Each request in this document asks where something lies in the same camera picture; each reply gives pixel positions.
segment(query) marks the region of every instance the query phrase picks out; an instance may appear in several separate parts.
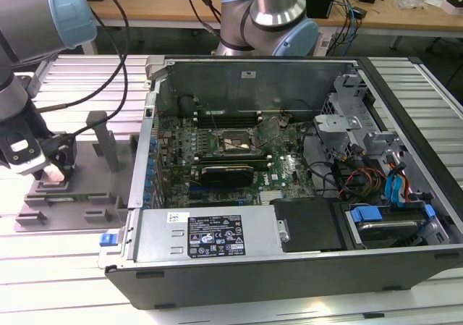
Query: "motherboard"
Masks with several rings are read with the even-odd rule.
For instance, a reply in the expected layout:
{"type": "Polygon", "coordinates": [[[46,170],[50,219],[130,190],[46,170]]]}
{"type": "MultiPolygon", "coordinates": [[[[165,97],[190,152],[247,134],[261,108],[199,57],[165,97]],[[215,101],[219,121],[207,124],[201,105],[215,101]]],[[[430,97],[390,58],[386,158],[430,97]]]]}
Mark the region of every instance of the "motherboard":
{"type": "Polygon", "coordinates": [[[144,207],[263,205],[315,195],[300,153],[303,124],[290,121],[282,114],[250,121],[160,117],[148,160],[159,176],[147,180],[157,193],[145,194],[144,207]]]}

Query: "sticker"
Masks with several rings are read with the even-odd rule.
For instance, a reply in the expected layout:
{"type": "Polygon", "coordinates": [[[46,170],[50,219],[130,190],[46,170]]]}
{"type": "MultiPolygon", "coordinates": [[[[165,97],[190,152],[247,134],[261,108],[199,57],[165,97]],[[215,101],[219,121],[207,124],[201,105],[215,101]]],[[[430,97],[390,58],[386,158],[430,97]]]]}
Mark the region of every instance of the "sticker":
{"type": "Polygon", "coordinates": [[[178,213],[167,213],[167,223],[172,224],[174,222],[188,222],[188,216],[190,213],[188,212],[178,212],[178,213]]]}
{"type": "Polygon", "coordinates": [[[241,72],[242,79],[255,79],[255,72],[241,72]]]}
{"type": "Polygon", "coordinates": [[[201,216],[187,220],[190,258],[246,255],[240,215],[201,216]]]}

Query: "power supply label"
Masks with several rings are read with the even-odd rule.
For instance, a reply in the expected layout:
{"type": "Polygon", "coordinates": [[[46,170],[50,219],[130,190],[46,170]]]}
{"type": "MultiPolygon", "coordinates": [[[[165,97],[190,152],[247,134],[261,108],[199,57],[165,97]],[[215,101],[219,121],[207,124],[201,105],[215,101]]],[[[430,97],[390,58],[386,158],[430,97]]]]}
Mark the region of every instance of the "power supply label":
{"type": "Polygon", "coordinates": [[[241,215],[188,218],[188,256],[246,255],[241,215]]]}

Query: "circuit board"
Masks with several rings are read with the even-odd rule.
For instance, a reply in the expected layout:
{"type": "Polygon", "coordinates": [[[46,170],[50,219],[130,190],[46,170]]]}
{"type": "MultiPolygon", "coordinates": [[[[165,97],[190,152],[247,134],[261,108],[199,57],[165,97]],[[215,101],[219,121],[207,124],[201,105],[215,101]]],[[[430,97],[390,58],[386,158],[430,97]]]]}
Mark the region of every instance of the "circuit board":
{"type": "Polygon", "coordinates": [[[217,129],[198,128],[192,119],[162,119],[159,151],[152,157],[158,158],[162,168],[163,207],[261,205],[273,198],[315,195],[298,152],[300,124],[284,123],[281,128],[280,118],[265,117],[254,127],[217,129]],[[244,180],[249,184],[237,185],[241,178],[222,184],[222,173],[213,178],[221,186],[203,184],[206,172],[224,167],[247,171],[245,176],[250,178],[244,180]]]}

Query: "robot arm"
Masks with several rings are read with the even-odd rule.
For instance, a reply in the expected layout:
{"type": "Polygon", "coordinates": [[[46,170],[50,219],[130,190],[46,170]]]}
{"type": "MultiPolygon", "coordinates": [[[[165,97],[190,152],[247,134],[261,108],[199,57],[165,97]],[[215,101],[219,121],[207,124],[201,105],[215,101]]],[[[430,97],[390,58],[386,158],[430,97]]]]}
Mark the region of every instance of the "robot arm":
{"type": "Polygon", "coordinates": [[[57,150],[56,136],[11,68],[92,41],[96,26],[90,7],[86,0],[0,0],[0,5],[0,161],[36,177],[52,163],[66,177],[74,141],[57,150]]]}
{"type": "Polygon", "coordinates": [[[222,0],[216,55],[306,56],[318,38],[305,0],[222,0]]]}

